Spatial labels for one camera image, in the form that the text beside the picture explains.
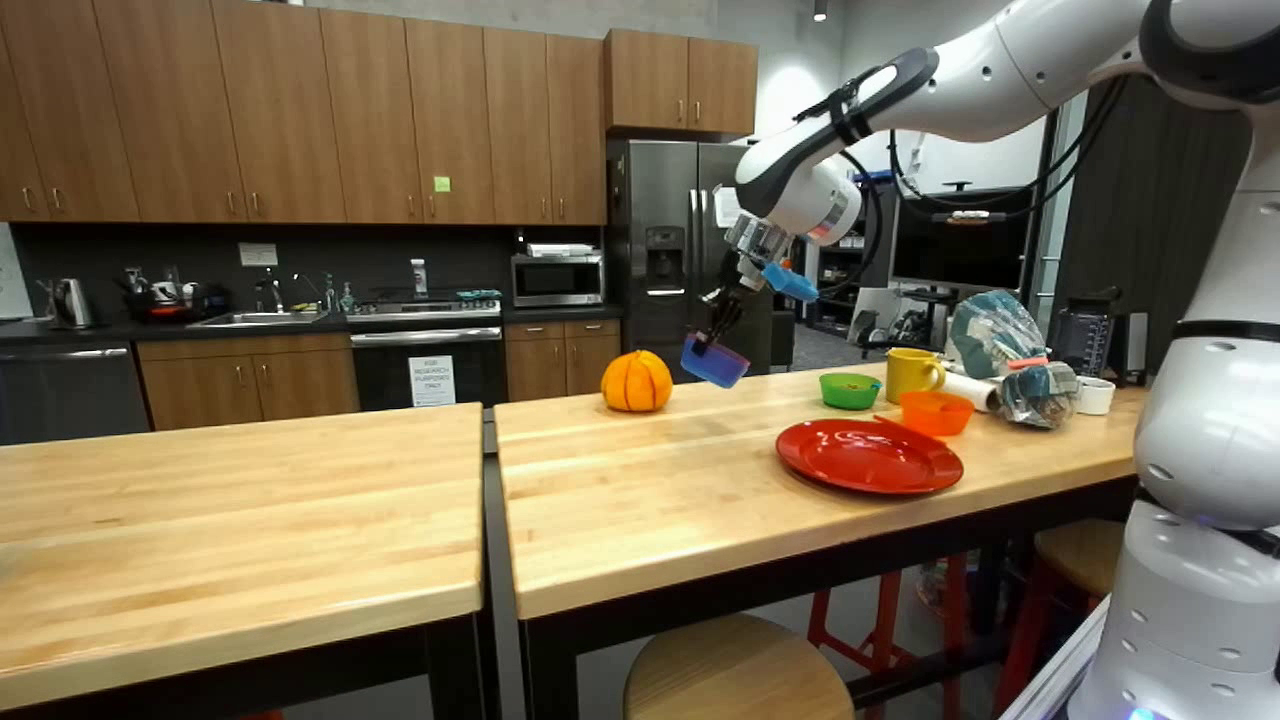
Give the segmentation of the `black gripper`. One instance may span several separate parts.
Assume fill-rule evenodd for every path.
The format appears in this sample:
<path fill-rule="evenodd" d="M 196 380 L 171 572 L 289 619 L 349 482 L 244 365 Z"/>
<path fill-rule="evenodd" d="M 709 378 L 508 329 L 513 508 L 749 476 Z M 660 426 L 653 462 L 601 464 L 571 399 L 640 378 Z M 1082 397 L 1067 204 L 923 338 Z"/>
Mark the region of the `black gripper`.
<path fill-rule="evenodd" d="M 728 245 L 733 294 L 728 294 L 728 301 L 726 301 L 726 288 L 711 288 L 704 295 L 709 338 L 726 333 L 728 346 L 749 346 L 758 333 L 758 322 L 754 322 L 758 294 L 784 286 L 781 258 L 784 258 L 788 235 L 762 218 L 735 218 L 733 230 L 726 231 L 726 245 Z"/>

